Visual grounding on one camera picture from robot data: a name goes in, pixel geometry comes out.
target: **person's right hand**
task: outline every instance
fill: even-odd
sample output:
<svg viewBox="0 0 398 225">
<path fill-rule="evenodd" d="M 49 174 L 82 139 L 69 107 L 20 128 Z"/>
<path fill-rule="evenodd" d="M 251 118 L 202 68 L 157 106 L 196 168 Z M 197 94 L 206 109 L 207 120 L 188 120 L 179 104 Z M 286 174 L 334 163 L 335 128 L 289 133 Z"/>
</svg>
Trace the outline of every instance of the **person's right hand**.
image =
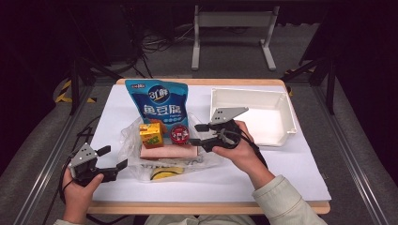
<svg viewBox="0 0 398 225">
<path fill-rule="evenodd" d="M 246 124 L 242 121 L 235 122 L 244 132 L 242 135 L 246 133 L 248 135 L 247 138 L 254 142 Z M 240 140 L 240 143 L 234 149 L 214 146 L 212 150 L 222 157 L 231 159 L 240 170 L 248 174 L 256 189 L 264 186 L 275 177 L 257 157 L 252 147 L 243 139 Z"/>
</svg>

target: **plastic bag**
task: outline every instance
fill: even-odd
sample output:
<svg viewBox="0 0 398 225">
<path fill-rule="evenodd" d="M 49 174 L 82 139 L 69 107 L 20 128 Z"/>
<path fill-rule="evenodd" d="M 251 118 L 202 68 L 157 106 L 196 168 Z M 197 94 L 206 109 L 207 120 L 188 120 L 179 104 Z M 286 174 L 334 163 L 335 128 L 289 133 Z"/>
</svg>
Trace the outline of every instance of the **plastic bag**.
<svg viewBox="0 0 398 225">
<path fill-rule="evenodd" d="M 208 133 L 199 133 L 194 128 L 196 124 L 201 123 L 192 113 L 188 113 L 188 118 L 191 138 L 208 138 Z M 169 171 L 169 173 L 191 173 L 214 167 L 222 163 L 223 157 L 212 152 L 207 153 L 202 147 L 198 148 L 198 156 L 192 158 L 162 158 L 159 160 L 141 159 L 140 151 L 142 142 L 139 133 L 139 126 L 143 123 L 144 121 L 141 117 L 137 118 L 129 127 L 122 130 L 121 135 L 123 146 L 119 151 L 118 161 L 123 161 L 124 159 L 128 160 L 128 168 L 132 172 L 134 178 L 140 181 L 151 181 L 154 180 L 154 176 L 158 174 L 157 171 Z"/>
</svg>

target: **person's hand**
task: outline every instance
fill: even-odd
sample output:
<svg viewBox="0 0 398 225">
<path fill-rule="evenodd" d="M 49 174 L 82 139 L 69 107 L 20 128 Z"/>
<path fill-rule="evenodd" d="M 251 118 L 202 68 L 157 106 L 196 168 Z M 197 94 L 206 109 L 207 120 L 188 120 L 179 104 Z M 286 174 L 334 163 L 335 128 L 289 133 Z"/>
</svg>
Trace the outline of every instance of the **person's hand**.
<svg viewBox="0 0 398 225">
<path fill-rule="evenodd" d="M 98 174 L 86 187 L 71 182 L 72 176 L 69 168 L 66 169 L 62 187 L 64 190 L 66 208 L 63 220 L 71 223 L 85 224 L 85 215 L 93 199 L 93 193 L 100 185 L 103 174 Z"/>
<path fill-rule="evenodd" d="M 242 135 L 246 133 L 247 138 L 254 142 L 246 124 L 242 121 L 235 122 L 243 131 Z M 257 157 L 252 147 L 243 139 L 240 140 L 240 143 L 234 149 L 214 146 L 212 150 L 222 157 L 231 159 L 240 170 L 248 174 L 256 189 L 264 186 L 275 177 Z"/>
</svg>

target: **small yellow box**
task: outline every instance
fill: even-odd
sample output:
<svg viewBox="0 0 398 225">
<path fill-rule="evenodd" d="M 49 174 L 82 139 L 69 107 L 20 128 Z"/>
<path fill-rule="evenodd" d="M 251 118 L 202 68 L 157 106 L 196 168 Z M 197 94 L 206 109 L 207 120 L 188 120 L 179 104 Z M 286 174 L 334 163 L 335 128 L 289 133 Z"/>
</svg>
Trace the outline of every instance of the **small yellow box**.
<svg viewBox="0 0 398 225">
<path fill-rule="evenodd" d="M 142 124 L 140 125 L 140 137 L 146 148 L 162 147 L 163 138 L 161 124 Z"/>
</svg>

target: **wooden table edge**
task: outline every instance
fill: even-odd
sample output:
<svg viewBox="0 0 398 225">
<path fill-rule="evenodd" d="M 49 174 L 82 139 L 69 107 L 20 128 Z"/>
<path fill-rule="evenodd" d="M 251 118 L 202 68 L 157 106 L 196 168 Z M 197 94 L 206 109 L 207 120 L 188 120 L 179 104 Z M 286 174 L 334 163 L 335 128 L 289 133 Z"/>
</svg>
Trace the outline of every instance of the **wooden table edge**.
<svg viewBox="0 0 398 225">
<path fill-rule="evenodd" d="M 318 215 L 329 202 L 308 202 Z M 264 215 L 256 202 L 92 202 L 89 214 L 112 215 Z"/>
<path fill-rule="evenodd" d="M 119 79 L 116 84 L 125 84 L 126 80 L 143 79 Z M 159 79 L 167 82 L 185 83 L 187 85 L 280 85 L 284 82 L 279 79 Z"/>
</svg>

